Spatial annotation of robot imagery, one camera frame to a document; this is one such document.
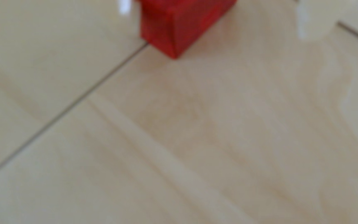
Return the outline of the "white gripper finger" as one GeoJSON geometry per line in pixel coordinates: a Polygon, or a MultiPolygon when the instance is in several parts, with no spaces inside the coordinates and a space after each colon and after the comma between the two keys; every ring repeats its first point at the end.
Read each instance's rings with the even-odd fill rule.
{"type": "Polygon", "coordinates": [[[351,0],[298,0],[298,37],[316,41],[326,36],[351,7],[351,0]]]}
{"type": "Polygon", "coordinates": [[[132,0],[118,0],[118,12],[121,15],[129,15],[132,9],[132,0]]]}

